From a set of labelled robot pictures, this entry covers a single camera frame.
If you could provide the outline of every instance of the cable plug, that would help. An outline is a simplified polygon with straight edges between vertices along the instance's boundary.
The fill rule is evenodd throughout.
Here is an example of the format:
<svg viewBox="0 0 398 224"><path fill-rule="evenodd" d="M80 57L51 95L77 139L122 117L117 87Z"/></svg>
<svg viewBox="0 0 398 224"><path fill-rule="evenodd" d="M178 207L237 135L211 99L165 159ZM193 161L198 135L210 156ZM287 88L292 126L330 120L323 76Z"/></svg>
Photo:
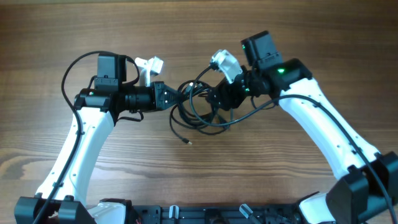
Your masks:
<svg viewBox="0 0 398 224"><path fill-rule="evenodd" d="M186 139L186 138L183 138L182 141L183 141L185 144L193 144L192 142L190 142L190 141L189 141L188 139Z"/></svg>

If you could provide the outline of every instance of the wooden table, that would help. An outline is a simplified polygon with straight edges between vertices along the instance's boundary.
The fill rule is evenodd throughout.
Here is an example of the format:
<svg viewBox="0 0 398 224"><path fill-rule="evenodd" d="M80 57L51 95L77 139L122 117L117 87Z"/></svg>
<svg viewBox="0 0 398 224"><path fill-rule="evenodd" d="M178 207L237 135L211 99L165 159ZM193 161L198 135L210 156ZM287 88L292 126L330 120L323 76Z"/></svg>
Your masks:
<svg viewBox="0 0 398 224"><path fill-rule="evenodd" d="M397 10L396 1L344 0L0 6L0 223L15 222L17 199L33 196L53 166L72 120L62 75L92 50L156 55L165 64L155 79L177 88L218 49L245 64L239 41L269 30L284 59L299 58L360 135L398 153ZM67 80L69 97L95 74L96 57L80 62ZM135 75L129 67L128 79ZM235 116L250 110L246 100ZM89 205L106 197L134 205L284 203L335 183L316 145L280 108L219 136L177 127L192 146L173 135L168 118L163 111L116 125L91 177ZM388 213L377 222L390 222Z"/></svg>

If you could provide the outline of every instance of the wood grain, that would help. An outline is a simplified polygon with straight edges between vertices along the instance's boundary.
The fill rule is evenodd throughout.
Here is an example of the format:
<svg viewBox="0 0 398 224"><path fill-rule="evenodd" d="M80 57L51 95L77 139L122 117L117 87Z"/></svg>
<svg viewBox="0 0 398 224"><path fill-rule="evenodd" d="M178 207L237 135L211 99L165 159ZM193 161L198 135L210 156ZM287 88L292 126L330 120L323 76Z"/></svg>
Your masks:
<svg viewBox="0 0 398 224"><path fill-rule="evenodd" d="M72 118L62 75L92 50L157 55L165 66L156 79L176 88L218 49L246 63L239 41L267 29L284 58L297 57L313 72L360 135L382 153L398 153L397 10L396 1L342 0L0 6L0 223L15 222L16 200L32 196L53 166ZM68 95L95 73L95 57L76 65ZM204 79L216 85L221 78ZM235 116L250 110L245 101ZM135 205L293 202L335 183L321 152L280 108L215 137L177 127L192 146L172 134L168 118L163 111L118 123L91 177L90 205L105 197ZM387 222L387 213L373 220Z"/></svg>

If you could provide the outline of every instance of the robotic arm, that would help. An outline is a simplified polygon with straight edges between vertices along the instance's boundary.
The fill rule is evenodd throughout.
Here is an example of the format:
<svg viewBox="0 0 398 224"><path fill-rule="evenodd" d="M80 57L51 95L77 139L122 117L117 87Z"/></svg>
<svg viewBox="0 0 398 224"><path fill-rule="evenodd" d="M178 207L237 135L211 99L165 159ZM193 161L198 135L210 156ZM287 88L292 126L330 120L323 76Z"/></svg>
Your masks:
<svg viewBox="0 0 398 224"><path fill-rule="evenodd" d="M240 66L227 50L217 51L211 58L211 68L224 73L225 78L208 90L207 102L215 108L230 110L238 108L248 96L269 95L273 103L300 123L326 157L338 180L330 192L309 195L294 204L264 207L246 204L239 208L133 207L129 200L104 199L97 207L86 210L91 173L103 143L118 120L123 119L119 118L120 112L142 114L165 110L184 100L181 92L163 82L150 82L150 76L159 74L163 65L159 58L135 59L141 72L140 86L134 86L134 82L123 83L126 56L100 54L95 88L82 89L75 98L74 107L83 127L80 143L49 210L39 223L44 223L55 211L60 223L363 223L389 207L372 172L393 198L391 203L396 204L398 157L393 152L382 156L356 133L299 60L282 61L267 31L241 43L252 69ZM192 83L191 92L197 80ZM19 199L15 208L17 223L32 223L37 218L67 162L77 130L73 117L61 153L35 197Z"/></svg>

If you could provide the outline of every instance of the wooden table surface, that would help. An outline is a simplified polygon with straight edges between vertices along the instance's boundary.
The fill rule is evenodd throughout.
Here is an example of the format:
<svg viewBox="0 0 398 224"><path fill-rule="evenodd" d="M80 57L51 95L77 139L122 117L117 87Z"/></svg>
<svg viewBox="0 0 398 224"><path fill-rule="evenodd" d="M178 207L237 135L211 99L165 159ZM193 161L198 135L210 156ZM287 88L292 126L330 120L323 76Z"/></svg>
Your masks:
<svg viewBox="0 0 398 224"><path fill-rule="evenodd" d="M92 50L156 55L165 64L155 79L177 88L218 49L247 63L239 41L269 30L284 59L299 58L362 137L398 153L397 10L397 1L344 0L0 6L0 223L15 222L17 199L33 196L52 168L72 121L62 75ZM67 80L69 97L95 74L96 57L80 62ZM246 100L235 116L250 110ZM89 205L106 197L133 205L290 203L335 183L322 153L280 108L218 136L177 127L192 146L173 135L168 118L169 110L116 125L91 176ZM373 220L388 222L386 212Z"/></svg>

